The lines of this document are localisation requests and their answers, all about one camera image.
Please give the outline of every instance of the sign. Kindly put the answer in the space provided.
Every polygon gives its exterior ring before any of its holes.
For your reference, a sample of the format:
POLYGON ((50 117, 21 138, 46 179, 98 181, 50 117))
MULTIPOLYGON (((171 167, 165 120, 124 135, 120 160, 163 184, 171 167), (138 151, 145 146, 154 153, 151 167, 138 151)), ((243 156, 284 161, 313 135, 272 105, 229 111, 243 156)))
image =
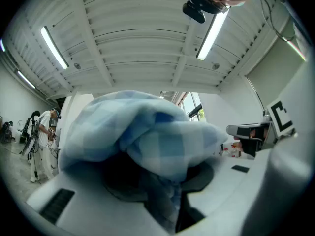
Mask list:
POLYGON ((289 114, 283 107, 282 102, 277 99, 267 106, 271 119, 273 121, 277 136, 284 135, 291 131, 294 126, 289 114))

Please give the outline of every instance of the plaid fabric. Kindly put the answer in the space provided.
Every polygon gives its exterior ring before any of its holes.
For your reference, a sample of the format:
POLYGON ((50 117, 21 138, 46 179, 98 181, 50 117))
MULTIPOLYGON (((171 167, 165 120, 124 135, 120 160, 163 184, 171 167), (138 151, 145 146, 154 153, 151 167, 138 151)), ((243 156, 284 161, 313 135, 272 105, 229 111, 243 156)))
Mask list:
POLYGON ((78 161, 100 162, 124 151, 141 167, 181 182, 188 167, 209 157, 227 135, 205 122, 190 122, 173 103, 121 91, 89 103, 71 125, 59 169, 78 161))

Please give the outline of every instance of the cable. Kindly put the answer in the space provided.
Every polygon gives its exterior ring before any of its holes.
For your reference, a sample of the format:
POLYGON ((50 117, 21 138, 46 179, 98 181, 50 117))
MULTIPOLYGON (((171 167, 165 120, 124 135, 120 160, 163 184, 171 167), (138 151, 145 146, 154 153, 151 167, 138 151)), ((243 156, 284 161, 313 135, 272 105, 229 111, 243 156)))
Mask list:
POLYGON ((267 25, 268 25, 271 29, 274 30, 274 32, 275 32, 275 34, 277 35, 277 37, 278 37, 279 39, 281 39, 282 41, 284 41, 284 42, 292 41, 292 40, 295 38, 295 34, 294 34, 293 36, 291 36, 291 37, 284 37, 280 32, 277 31, 277 29, 275 28, 274 23, 273 23, 273 21, 272 21, 272 15, 271 15, 271 8, 270 8, 270 5, 269 5, 269 3, 268 3, 267 0, 264 0, 264 2, 266 3, 266 5, 267 5, 267 7, 268 7, 268 10, 269 10, 269 19, 270 19, 271 25, 269 24, 268 19, 266 18, 264 6, 263 6, 263 2, 262 2, 262 0, 260 0, 261 9, 262 9, 262 15, 263 15, 263 17, 264 17, 264 19, 265 19, 267 25))

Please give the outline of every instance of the window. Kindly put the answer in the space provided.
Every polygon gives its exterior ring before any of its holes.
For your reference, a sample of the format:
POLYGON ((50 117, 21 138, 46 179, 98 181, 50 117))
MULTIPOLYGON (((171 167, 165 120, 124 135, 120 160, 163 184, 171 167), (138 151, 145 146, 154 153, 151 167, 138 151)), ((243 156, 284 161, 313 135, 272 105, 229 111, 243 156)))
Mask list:
POLYGON ((185 111, 190 121, 206 121, 198 93, 187 93, 181 100, 179 107, 185 111))

